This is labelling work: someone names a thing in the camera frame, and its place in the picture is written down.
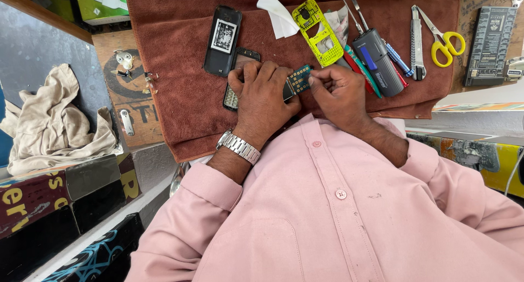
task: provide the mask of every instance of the pink shirt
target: pink shirt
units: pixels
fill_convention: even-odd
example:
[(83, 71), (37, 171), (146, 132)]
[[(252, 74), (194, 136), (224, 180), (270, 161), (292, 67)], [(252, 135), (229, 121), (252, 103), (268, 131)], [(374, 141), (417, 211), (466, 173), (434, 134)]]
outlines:
[(397, 169), (308, 115), (265, 147), (243, 187), (193, 166), (126, 281), (523, 281), (524, 210), (407, 140)]

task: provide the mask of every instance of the shirt sleeve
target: shirt sleeve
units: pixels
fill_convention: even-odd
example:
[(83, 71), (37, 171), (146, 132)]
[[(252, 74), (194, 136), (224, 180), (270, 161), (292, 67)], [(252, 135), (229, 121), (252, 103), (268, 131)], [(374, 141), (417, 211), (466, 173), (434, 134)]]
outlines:
[(484, 185), (481, 174), (412, 139), (400, 169), (428, 184), (436, 205), (448, 217), (524, 255), (524, 209)]
[(191, 281), (241, 194), (242, 187), (223, 173), (204, 164), (192, 166), (131, 253), (126, 282)]

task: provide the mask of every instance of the shirt cuff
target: shirt cuff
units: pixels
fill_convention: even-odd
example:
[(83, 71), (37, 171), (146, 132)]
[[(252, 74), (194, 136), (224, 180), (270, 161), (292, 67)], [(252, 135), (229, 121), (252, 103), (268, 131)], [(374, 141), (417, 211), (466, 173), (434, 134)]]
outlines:
[(406, 139), (409, 143), (408, 160), (400, 168), (401, 171), (428, 183), (435, 175), (439, 165), (439, 154), (435, 149), (413, 139)]
[(227, 211), (232, 211), (242, 196), (242, 186), (222, 172), (201, 163), (189, 169), (180, 185), (196, 196)]

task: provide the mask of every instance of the yellow scissors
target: yellow scissors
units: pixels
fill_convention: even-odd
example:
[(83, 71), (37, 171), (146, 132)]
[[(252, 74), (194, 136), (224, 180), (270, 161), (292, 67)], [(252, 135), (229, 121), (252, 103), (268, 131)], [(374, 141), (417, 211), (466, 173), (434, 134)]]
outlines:
[[(464, 38), (462, 37), (462, 35), (454, 31), (448, 31), (445, 33), (440, 32), (435, 27), (435, 25), (433, 25), (431, 20), (429, 20), (428, 16), (426, 16), (419, 7), (417, 7), (417, 9), (419, 9), (419, 12), (422, 15), (422, 18), (424, 18), (424, 21), (426, 22), (429, 29), (433, 33), (433, 36), (435, 37), (435, 42), (431, 46), (431, 58), (433, 59), (433, 62), (438, 67), (448, 67), (451, 64), (451, 62), (453, 62), (453, 57), (451, 55), (453, 54), (455, 56), (458, 56), (462, 54), (464, 50), (466, 49), (466, 42), (464, 41)], [(442, 44), (442, 42), (439, 40), (437, 36), (440, 36), (440, 38), (444, 41), (446, 45)], [(457, 52), (455, 48), (453, 47), (453, 45), (450, 43), (449, 39), (451, 37), (456, 37), (458, 40), (460, 40), (460, 46), (461, 46), (460, 51)], [(446, 64), (440, 64), (438, 60), (436, 59), (437, 50), (440, 50), (444, 54), (444, 56), (448, 58), (448, 62)]]

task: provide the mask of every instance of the silver wristwatch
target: silver wristwatch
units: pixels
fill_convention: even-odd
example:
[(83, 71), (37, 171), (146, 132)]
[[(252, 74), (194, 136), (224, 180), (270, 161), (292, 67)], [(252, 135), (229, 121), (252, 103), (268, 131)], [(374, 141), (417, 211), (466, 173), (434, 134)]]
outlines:
[(249, 161), (252, 165), (257, 163), (258, 158), (260, 157), (260, 152), (255, 149), (252, 145), (246, 143), (243, 139), (233, 135), (231, 132), (232, 129), (228, 129), (224, 132), (222, 137), (220, 137), (219, 142), (216, 143), (216, 150), (220, 146), (225, 146), (230, 148), (233, 152), (242, 156), (245, 160)]

